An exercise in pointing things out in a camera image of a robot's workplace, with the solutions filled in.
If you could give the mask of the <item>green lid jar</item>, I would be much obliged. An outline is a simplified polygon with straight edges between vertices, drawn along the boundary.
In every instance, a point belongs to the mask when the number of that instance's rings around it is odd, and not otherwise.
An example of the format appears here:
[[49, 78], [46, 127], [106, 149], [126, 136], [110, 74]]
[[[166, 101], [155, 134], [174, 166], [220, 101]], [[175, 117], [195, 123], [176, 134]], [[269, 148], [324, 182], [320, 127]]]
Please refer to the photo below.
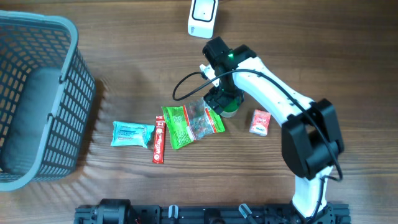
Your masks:
[[223, 109], [223, 111], [220, 113], [220, 116], [224, 118], [231, 118], [237, 113], [238, 109], [239, 106], [237, 104], [231, 103]]

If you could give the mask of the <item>green candy bag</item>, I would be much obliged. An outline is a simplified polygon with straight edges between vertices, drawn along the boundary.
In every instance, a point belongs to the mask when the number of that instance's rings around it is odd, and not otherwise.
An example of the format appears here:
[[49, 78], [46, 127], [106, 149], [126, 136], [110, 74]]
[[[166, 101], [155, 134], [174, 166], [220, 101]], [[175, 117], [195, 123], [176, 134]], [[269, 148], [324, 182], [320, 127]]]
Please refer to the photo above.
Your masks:
[[209, 134], [223, 133], [221, 116], [201, 98], [182, 106], [163, 106], [172, 149], [180, 149]]

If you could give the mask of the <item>red small box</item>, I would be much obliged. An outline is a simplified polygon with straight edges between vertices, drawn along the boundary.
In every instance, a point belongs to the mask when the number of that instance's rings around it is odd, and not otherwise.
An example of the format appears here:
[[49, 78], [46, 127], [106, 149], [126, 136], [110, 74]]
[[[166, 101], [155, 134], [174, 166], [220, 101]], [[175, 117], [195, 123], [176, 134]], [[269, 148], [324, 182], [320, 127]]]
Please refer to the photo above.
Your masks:
[[254, 110], [249, 132], [260, 136], [267, 136], [270, 120], [270, 113], [261, 110]]

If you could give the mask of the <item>red coffee stick sachet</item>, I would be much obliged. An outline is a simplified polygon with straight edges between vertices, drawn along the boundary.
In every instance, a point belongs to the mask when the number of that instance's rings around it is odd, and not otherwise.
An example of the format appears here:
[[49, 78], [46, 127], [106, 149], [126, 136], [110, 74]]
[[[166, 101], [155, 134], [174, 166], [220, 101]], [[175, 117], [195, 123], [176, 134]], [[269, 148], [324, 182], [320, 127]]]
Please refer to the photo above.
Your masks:
[[155, 164], [164, 163], [165, 129], [166, 129], [166, 123], [164, 115], [156, 116], [154, 154], [152, 160], [152, 162]]

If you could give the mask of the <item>teal tissue pack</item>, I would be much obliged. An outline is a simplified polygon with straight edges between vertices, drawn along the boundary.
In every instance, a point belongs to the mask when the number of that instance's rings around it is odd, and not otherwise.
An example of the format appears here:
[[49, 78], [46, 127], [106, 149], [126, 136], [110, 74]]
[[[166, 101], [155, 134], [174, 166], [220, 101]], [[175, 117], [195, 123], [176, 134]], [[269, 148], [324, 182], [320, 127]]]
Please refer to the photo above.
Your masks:
[[113, 121], [112, 147], [117, 146], [142, 146], [147, 149], [148, 142], [151, 140], [154, 125], [125, 123]]

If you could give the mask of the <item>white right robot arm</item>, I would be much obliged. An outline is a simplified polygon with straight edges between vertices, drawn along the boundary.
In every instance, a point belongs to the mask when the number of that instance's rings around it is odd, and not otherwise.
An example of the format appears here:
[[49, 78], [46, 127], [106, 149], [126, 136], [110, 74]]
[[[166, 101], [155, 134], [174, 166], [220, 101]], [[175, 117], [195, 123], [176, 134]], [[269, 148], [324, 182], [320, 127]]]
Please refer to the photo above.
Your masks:
[[303, 220], [314, 222], [326, 207], [325, 191], [332, 169], [341, 181], [338, 156], [344, 151], [337, 114], [326, 99], [318, 102], [293, 90], [277, 78], [247, 45], [229, 48], [221, 37], [202, 50], [218, 81], [204, 96], [218, 115], [237, 112], [243, 95], [252, 96], [281, 127], [281, 152], [295, 175], [292, 205]]

